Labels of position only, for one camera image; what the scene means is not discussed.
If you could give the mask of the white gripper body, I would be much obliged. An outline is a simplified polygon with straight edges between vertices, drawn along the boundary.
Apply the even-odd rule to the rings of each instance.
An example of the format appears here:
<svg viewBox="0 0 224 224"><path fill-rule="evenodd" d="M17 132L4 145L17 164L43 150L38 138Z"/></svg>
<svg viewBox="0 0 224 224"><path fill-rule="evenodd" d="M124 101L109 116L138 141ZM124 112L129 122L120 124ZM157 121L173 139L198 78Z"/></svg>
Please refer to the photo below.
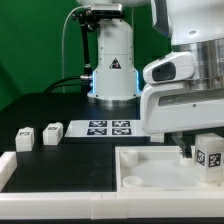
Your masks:
<svg viewBox="0 0 224 224"><path fill-rule="evenodd" d="M191 92L182 82L150 85L140 102L142 128L148 134L224 126L224 89Z"/></svg>

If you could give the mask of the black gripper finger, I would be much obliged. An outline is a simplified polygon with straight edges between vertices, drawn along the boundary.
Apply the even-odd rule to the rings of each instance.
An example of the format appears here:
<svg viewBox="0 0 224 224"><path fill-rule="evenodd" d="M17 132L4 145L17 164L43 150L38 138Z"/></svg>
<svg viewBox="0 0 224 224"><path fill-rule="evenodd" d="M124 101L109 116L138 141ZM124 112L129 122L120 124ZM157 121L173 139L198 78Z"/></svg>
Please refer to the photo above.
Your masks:
<svg viewBox="0 0 224 224"><path fill-rule="evenodd" d="M191 146L184 142L181 132L174 132L172 134L172 139L176 143L176 145L181 149L181 155L183 158L192 157Z"/></svg>

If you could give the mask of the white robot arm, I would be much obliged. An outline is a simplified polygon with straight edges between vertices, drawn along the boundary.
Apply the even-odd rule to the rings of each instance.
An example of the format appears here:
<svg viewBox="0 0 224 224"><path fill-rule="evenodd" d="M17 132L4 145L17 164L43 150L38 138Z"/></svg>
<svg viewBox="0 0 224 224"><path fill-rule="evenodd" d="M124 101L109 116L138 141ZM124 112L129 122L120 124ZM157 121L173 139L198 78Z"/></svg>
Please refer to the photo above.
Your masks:
<svg viewBox="0 0 224 224"><path fill-rule="evenodd" d="M98 65L88 96L100 103L140 99L142 129L170 133L182 155L191 147L179 133L224 125L224 0L76 0L75 16L98 38ZM153 26L171 39L172 51L143 69L138 86L132 27L125 7L150 5Z"/></svg>

